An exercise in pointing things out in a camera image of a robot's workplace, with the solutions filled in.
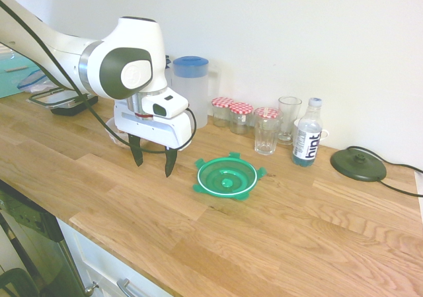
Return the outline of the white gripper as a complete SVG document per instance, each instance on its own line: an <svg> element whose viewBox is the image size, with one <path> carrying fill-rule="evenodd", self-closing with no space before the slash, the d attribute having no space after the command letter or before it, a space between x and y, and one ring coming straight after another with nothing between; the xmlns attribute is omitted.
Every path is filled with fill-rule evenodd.
<svg viewBox="0 0 423 297"><path fill-rule="evenodd" d="M192 136L191 121L185 112L172 118L156 115L143 118L130 111L125 100L114 101L114 122L117 129L128 134L130 150L138 167L143 164L140 138L168 147L165 149L166 177L169 177L174 169L177 159L176 148L185 143L190 144Z"/></svg>

